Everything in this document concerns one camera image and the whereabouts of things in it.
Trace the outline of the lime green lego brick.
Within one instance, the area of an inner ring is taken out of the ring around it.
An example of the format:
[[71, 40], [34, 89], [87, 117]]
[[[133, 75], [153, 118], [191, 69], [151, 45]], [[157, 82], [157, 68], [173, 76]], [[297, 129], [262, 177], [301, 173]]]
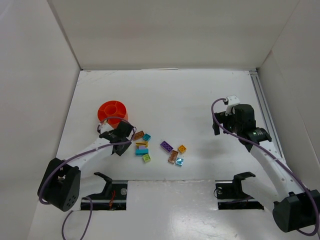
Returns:
[[145, 162], [145, 163], [148, 163], [148, 162], [150, 162], [151, 161], [151, 157], [150, 157], [150, 155], [147, 153], [147, 154], [144, 154], [143, 156], [142, 156], [142, 159], [143, 159], [143, 161]]

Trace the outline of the purple lego plate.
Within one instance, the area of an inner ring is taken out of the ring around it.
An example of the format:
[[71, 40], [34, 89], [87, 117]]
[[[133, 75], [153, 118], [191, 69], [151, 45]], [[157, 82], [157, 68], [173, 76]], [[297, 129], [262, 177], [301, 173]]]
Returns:
[[163, 141], [161, 144], [160, 144], [161, 148], [163, 150], [165, 150], [167, 153], [171, 153], [172, 150], [173, 150], [173, 147], [167, 143], [166, 141]]

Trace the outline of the brown lego plate lower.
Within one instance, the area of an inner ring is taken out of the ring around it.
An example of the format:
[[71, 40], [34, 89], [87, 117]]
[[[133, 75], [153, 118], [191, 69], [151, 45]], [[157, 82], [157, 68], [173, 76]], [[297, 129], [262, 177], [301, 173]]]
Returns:
[[179, 154], [178, 151], [172, 150], [171, 153], [170, 153], [170, 155], [169, 155], [168, 162], [169, 162], [170, 164], [175, 164], [176, 159], [177, 159], [177, 157], [178, 157], [178, 154]]

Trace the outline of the brown lego plate upper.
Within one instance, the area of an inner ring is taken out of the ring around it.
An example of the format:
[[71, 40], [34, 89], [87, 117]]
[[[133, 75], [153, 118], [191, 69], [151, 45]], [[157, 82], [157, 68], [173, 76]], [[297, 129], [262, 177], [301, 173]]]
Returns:
[[134, 135], [133, 135], [133, 140], [136, 141], [136, 140], [139, 140], [141, 138], [143, 138], [145, 135], [145, 133], [143, 131], [139, 131], [139, 132], [136, 132]]

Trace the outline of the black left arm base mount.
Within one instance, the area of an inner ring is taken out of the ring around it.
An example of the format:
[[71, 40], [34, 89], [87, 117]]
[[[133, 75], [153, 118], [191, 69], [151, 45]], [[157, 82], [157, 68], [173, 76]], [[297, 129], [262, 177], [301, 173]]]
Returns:
[[128, 182], [113, 180], [101, 172], [80, 180], [79, 209], [88, 211], [125, 211]]

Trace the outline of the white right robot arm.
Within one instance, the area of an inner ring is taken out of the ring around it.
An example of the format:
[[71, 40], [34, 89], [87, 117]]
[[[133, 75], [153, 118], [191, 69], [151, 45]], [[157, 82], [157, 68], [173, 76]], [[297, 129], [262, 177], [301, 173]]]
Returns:
[[228, 183], [216, 184], [219, 200], [229, 204], [253, 198], [272, 213], [277, 227], [284, 233], [297, 231], [311, 237], [320, 229], [320, 193], [308, 189], [277, 153], [270, 134], [256, 126], [251, 105], [221, 98], [223, 112], [212, 111], [214, 134], [228, 134], [239, 140], [258, 161], [274, 188], [259, 181], [252, 172], [234, 175]]

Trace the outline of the brown lego plate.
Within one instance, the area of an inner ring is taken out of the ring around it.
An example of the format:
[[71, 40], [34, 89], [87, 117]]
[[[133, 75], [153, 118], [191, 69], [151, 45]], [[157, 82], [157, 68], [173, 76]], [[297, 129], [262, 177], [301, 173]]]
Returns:
[[136, 141], [136, 140], [139, 140], [141, 138], [143, 138], [145, 135], [145, 133], [143, 131], [139, 131], [139, 132], [136, 132], [134, 135], [133, 135], [133, 140]]
[[177, 159], [177, 157], [178, 157], [178, 154], [179, 154], [178, 151], [172, 150], [171, 153], [170, 153], [170, 155], [169, 155], [168, 162], [169, 162], [170, 164], [175, 164], [176, 159]]

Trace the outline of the light blue lego brick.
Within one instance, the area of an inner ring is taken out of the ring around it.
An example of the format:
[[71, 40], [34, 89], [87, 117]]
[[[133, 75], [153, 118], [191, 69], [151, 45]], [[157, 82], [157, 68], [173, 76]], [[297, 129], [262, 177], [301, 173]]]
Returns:
[[184, 159], [180, 158], [180, 157], [177, 157], [176, 160], [175, 160], [175, 165], [178, 166], [178, 167], [182, 167], [183, 164], [184, 164]]

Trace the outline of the orange yellow lego brick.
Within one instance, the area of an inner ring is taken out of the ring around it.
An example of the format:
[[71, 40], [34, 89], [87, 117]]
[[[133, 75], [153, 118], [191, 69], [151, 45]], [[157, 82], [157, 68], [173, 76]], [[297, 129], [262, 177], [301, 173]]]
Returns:
[[181, 144], [177, 149], [181, 154], [185, 153], [187, 150], [187, 148], [183, 144]]

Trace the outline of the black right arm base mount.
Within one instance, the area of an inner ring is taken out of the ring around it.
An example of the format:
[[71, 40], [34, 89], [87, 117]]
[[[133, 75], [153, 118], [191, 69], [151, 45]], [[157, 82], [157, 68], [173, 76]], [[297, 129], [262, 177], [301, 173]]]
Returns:
[[243, 172], [234, 175], [232, 180], [216, 180], [213, 195], [217, 199], [218, 210], [264, 210], [262, 204], [242, 189], [242, 181], [255, 176], [251, 172]]

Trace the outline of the orange round divided container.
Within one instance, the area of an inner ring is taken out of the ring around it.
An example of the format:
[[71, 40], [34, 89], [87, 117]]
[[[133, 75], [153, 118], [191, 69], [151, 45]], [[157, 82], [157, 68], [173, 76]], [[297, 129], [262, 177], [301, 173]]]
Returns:
[[103, 103], [97, 111], [97, 118], [102, 122], [108, 117], [119, 117], [121, 119], [128, 120], [126, 106], [117, 100], [111, 100]]

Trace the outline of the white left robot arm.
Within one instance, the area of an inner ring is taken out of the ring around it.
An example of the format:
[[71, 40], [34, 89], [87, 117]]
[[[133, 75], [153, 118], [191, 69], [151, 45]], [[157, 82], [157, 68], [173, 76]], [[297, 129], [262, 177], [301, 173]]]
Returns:
[[106, 198], [113, 180], [98, 169], [99, 162], [121, 156], [132, 144], [136, 127], [121, 120], [113, 128], [107, 120], [97, 126], [98, 138], [68, 159], [52, 159], [45, 170], [37, 196], [41, 204], [63, 212], [77, 210], [82, 199]]

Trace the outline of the aluminium rail right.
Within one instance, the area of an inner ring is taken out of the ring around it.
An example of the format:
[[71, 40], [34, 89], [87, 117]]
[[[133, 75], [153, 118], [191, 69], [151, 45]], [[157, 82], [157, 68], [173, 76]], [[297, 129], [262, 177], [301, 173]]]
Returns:
[[264, 94], [264, 91], [262, 88], [262, 84], [261, 84], [261, 81], [260, 81], [260, 78], [258, 75], [258, 71], [257, 70], [250, 70], [249, 76], [251, 78], [253, 88], [256, 93], [256, 97], [257, 97], [259, 107], [261, 110], [263, 122], [265, 124], [265, 129], [270, 134], [272, 141], [275, 145], [275, 148], [279, 152], [279, 155], [281, 157], [284, 157], [282, 146], [281, 146], [279, 137], [277, 135], [277, 131], [276, 131], [273, 119], [272, 119], [272, 115], [271, 115], [271, 112], [270, 112], [270, 109], [269, 109], [269, 106], [267, 103], [267, 99], [265, 97], [265, 94]]

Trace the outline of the small teal lego brick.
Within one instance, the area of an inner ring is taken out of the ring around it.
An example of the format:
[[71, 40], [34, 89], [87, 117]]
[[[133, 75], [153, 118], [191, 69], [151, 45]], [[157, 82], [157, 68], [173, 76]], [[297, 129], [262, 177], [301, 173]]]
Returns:
[[146, 133], [146, 134], [142, 137], [142, 139], [143, 139], [144, 141], [147, 141], [147, 142], [148, 142], [148, 141], [151, 139], [151, 136]]

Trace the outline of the yellow black striped lego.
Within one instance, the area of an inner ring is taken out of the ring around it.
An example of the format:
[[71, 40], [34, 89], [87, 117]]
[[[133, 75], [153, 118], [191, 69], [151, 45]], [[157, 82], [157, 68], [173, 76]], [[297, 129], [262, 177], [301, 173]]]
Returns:
[[149, 142], [148, 141], [140, 141], [140, 142], [136, 142], [135, 145], [137, 148], [140, 148], [140, 147], [147, 148], [149, 146]]

